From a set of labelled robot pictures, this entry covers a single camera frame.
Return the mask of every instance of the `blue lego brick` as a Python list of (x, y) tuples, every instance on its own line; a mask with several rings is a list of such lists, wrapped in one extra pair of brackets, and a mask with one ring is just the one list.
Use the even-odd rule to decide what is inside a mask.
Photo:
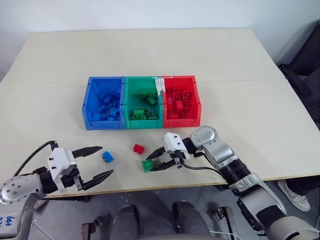
[(107, 163), (111, 163), (113, 160), (115, 160), (112, 155), (110, 154), (110, 152), (105, 151), (102, 154), (102, 158), (107, 162)]
[(124, 76), (91, 76), (82, 106), (87, 130), (124, 129)]

